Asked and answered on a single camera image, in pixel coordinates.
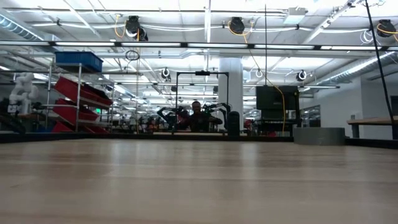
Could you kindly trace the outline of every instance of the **white robot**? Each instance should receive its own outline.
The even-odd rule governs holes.
[[[16,78],[16,85],[11,91],[8,106],[9,113],[29,114],[31,100],[36,99],[39,96],[39,89],[33,86],[32,80],[34,79],[33,73],[22,73]],[[17,106],[17,102],[22,102],[21,106]]]

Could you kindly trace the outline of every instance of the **yellow cord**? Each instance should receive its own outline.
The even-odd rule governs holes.
[[[137,41],[139,41],[139,29],[138,29],[138,31],[137,31]],[[141,48],[137,48],[137,52],[138,52],[138,54],[140,54],[141,53]],[[140,66],[140,59],[138,59],[137,60],[137,75],[136,75],[136,82],[137,82],[137,85],[136,85],[136,120],[137,120],[137,134],[138,134],[138,99],[137,99],[137,97],[138,97],[138,77],[139,77],[139,66]]]
[[[253,23],[251,23],[250,31],[247,31],[245,34],[237,34],[237,33],[233,32],[233,31],[231,30],[231,28],[229,28],[229,25],[231,25],[231,21],[228,22],[228,29],[229,29],[229,31],[230,31],[232,34],[234,34],[234,35],[246,36],[246,35],[248,35],[249,33],[251,33],[251,29],[253,29]]]
[[[125,33],[126,33],[126,22],[127,22],[127,21],[124,21],[123,34],[120,35],[120,34],[118,33],[117,29],[116,29],[116,26],[117,26],[117,24],[118,24],[118,20],[119,20],[119,15],[116,16],[116,22],[114,23],[114,33],[115,33],[118,37],[123,38],[124,35],[125,35]]]
[[[229,31],[231,31],[231,33],[234,34],[234,35],[242,35],[243,38],[244,38],[245,43],[248,44],[248,40],[246,39],[246,35],[247,35],[249,32],[247,32],[247,33],[245,33],[245,34],[235,34],[231,29],[229,29]],[[250,52],[251,57],[252,57],[253,60],[254,60],[254,63],[256,63],[258,69],[261,71],[261,68],[260,68],[259,64],[257,63],[256,59],[254,58],[254,56],[253,56],[253,54],[252,54],[252,52],[251,52],[250,49],[249,49],[249,52]],[[279,91],[279,93],[282,95],[282,104],[283,104],[283,113],[284,113],[284,123],[283,123],[283,125],[282,125],[282,135],[284,135],[284,133],[285,133],[285,124],[286,124],[286,109],[285,109],[285,96],[284,96],[284,93],[283,93],[282,90],[280,90],[276,85],[274,85],[271,81],[269,81],[269,79],[268,79],[266,76],[264,76],[264,77],[265,77],[265,78],[267,79],[267,81],[268,81],[275,89],[277,89],[277,90]]]
[[[398,34],[398,32],[389,32],[389,31],[380,29],[380,26],[381,26],[381,24],[377,25],[377,29],[378,29],[379,31],[383,32],[383,33],[386,33],[386,34]]]

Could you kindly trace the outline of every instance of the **black pole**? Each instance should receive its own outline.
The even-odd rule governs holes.
[[[180,76],[180,72],[177,72],[177,81],[176,81],[176,88],[175,88],[175,125],[174,129],[177,131],[177,123],[178,123],[178,77]]]
[[[229,72],[226,75],[226,104],[229,105]]]
[[[384,90],[384,97],[386,99],[387,109],[388,109],[388,113],[389,113],[390,120],[391,120],[392,138],[398,139],[396,126],[395,126],[395,122],[394,122],[394,116],[392,115],[391,105],[390,105],[390,101],[389,101],[389,97],[388,97],[386,80],[384,79],[383,67],[382,67],[382,64],[380,61],[379,47],[377,46],[376,34],[374,33],[374,28],[373,28],[374,26],[373,26],[373,22],[372,22],[372,16],[371,16],[371,11],[369,8],[368,0],[365,0],[365,4],[366,4],[366,10],[368,12],[369,23],[371,25],[373,44],[374,44],[374,48],[376,49],[376,57],[377,57],[377,63],[379,64],[380,77],[381,77],[381,81],[383,84],[383,90]]]

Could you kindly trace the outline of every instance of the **blue bin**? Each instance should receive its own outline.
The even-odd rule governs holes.
[[[78,72],[79,64],[82,65],[82,72],[102,72],[103,61],[93,52],[56,52],[55,63],[69,72]]]

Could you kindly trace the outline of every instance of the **gray container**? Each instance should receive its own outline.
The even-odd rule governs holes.
[[[294,143],[312,146],[344,146],[344,128],[294,128]]]

